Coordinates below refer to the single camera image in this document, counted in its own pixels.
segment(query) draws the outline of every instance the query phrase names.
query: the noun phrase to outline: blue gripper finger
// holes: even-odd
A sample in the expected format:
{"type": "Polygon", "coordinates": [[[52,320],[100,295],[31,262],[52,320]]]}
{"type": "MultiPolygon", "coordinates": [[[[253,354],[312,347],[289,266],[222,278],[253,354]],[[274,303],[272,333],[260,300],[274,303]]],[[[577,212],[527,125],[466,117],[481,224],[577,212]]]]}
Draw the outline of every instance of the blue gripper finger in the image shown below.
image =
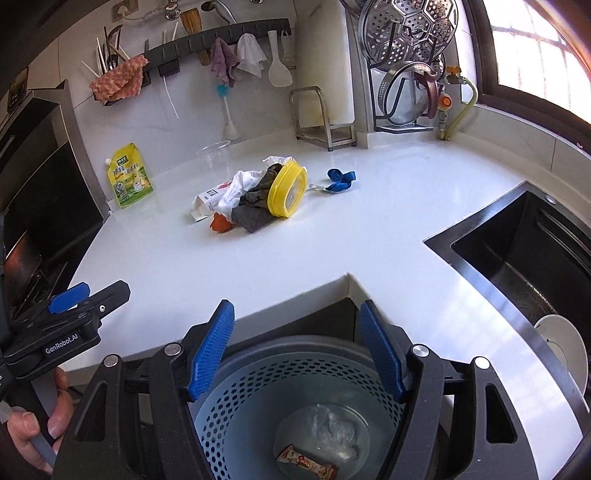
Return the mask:
{"type": "Polygon", "coordinates": [[[90,287],[86,283],[79,283],[75,287],[60,293],[51,299],[48,311],[49,313],[63,313],[86,300],[90,296],[90,287]]]}

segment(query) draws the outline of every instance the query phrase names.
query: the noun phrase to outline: clear plastic cup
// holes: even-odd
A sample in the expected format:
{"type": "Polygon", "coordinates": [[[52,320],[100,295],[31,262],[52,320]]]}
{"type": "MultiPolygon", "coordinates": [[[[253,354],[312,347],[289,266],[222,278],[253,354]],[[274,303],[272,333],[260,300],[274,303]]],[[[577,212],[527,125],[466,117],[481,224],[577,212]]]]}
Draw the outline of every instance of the clear plastic cup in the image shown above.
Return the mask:
{"type": "Polygon", "coordinates": [[[228,140],[214,143],[197,151],[197,161],[203,169],[204,188],[211,188],[231,180],[231,157],[228,140]]]}

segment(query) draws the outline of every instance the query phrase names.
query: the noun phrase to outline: white plate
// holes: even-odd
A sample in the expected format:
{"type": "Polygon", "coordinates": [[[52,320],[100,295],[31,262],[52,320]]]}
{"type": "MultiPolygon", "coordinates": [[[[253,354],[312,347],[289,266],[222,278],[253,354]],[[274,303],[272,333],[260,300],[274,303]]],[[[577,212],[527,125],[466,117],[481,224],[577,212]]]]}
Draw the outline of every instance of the white plate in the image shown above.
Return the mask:
{"type": "Polygon", "coordinates": [[[560,362],[567,368],[581,393],[587,388],[589,361],[579,331],[560,315],[546,315],[534,325],[560,362]]]}

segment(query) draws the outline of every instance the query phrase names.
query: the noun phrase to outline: finger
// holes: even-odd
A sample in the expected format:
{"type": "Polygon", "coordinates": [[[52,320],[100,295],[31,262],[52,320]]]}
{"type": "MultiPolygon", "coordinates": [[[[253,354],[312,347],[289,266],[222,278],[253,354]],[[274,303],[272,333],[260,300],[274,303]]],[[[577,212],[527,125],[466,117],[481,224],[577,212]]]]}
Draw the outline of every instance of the finger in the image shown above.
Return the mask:
{"type": "Polygon", "coordinates": [[[53,444],[53,451],[58,453],[60,451],[61,443],[64,441],[63,435],[59,437],[56,442],[53,444]]]}
{"type": "Polygon", "coordinates": [[[49,435],[54,438],[62,435],[66,431],[73,414],[74,405],[72,404],[72,397],[68,392],[60,390],[56,407],[53,409],[53,413],[47,422],[49,435]]]}
{"type": "Polygon", "coordinates": [[[7,423],[8,433],[18,453],[32,466],[48,471],[47,462],[39,455],[30,439],[41,431],[35,415],[29,412],[14,411],[7,423]]]}
{"type": "Polygon", "coordinates": [[[67,390],[70,386],[70,380],[68,375],[60,367],[57,367],[53,371],[53,375],[56,381],[56,386],[59,390],[67,390]]]}

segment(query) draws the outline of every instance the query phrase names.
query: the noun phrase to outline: pink towel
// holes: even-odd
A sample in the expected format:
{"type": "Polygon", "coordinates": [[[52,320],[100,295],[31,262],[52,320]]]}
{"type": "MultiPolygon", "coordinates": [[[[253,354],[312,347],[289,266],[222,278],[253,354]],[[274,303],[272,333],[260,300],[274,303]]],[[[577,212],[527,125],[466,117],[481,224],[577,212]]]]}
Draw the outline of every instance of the pink towel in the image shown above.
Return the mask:
{"type": "Polygon", "coordinates": [[[143,55],[137,55],[95,79],[90,89],[103,103],[138,96],[142,89],[142,68],[147,64],[143,55]]]}
{"type": "Polygon", "coordinates": [[[220,77],[223,83],[234,87],[235,79],[232,76],[232,69],[240,63],[229,45],[221,38],[217,38],[212,48],[212,72],[220,77]]]}

